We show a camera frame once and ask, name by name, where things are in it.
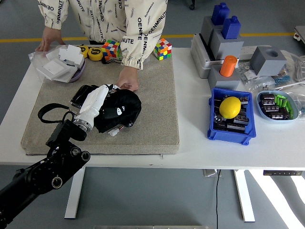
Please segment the person's right hand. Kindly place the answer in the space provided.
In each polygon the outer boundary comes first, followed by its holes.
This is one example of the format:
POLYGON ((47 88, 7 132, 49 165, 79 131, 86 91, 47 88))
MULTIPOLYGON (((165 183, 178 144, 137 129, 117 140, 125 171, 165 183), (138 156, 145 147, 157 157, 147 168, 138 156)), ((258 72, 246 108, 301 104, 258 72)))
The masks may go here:
POLYGON ((57 42, 60 45, 65 44, 61 37, 61 30, 45 27, 43 30, 41 42, 35 51, 47 52, 53 42, 57 42))

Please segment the person's left hand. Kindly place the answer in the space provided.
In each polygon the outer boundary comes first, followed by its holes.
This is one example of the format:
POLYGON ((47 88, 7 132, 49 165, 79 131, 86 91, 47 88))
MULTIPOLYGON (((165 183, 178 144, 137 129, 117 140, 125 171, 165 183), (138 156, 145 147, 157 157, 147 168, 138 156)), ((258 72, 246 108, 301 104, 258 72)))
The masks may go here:
POLYGON ((124 66, 116 83, 121 89, 136 91, 139 88, 138 69, 124 66))

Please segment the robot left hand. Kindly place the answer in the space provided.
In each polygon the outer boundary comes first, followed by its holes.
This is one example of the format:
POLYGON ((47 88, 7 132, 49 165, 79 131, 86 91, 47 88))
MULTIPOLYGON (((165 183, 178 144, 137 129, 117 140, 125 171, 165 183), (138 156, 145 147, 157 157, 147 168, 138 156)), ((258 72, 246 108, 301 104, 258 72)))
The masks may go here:
MULTIPOLYGON (((85 120, 86 122, 92 121, 99 115, 100 108, 111 90, 118 89, 119 87, 113 84, 103 84, 97 89, 93 90, 87 95, 78 116, 75 119, 85 120)), ((102 109, 102 119, 111 119, 119 117, 125 111, 123 105, 117 107, 108 107, 102 109)))

